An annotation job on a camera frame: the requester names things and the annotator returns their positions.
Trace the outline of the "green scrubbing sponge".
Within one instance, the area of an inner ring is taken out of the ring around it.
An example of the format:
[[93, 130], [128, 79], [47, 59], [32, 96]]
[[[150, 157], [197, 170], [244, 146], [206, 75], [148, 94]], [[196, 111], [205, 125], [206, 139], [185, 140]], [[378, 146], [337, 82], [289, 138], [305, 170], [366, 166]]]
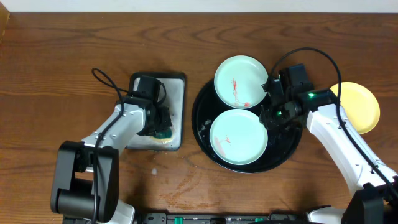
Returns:
[[161, 144], [167, 144], [173, 139], [173, 131], [171, 128], [165, 129], [151, 136], [150, 139]]

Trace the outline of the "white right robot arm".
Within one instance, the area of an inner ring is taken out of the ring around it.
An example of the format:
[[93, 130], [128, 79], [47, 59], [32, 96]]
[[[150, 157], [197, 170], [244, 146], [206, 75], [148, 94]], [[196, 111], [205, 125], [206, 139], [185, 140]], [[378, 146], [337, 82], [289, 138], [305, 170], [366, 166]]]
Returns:
[[347, 208], [314, 209], [307, 213], [310, 223], [397, 223], [397, 173], [354, 129], [331, 90], [299, 93], [285, 103], [262, 106], [259, 119], [272, 131], [301, 121], [346, 181], [352, 194]]

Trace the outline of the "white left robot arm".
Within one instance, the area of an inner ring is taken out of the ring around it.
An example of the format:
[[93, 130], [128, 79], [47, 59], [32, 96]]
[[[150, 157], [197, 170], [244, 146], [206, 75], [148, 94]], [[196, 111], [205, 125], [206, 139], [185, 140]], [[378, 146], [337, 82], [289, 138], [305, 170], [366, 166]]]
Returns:
[[168, 107], [125, 97], [91, 135], [60, 146], [51, 210], [92, 223], [132, 223], [133, 207], [119, 199], [119, 157], [134, 136], [155, 135], [170, 125]]

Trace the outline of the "yellow plate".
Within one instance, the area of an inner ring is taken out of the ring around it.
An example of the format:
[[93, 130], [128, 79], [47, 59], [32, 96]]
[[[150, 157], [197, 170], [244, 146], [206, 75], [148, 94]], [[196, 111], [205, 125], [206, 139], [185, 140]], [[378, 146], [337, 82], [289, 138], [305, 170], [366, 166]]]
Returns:
[[343, 82], [340, 102], [345, 111], [342, 119], [349, 121], [359, 134], [368, 133], [376, 127], [381, 110], [376, 97], [367, 88]]

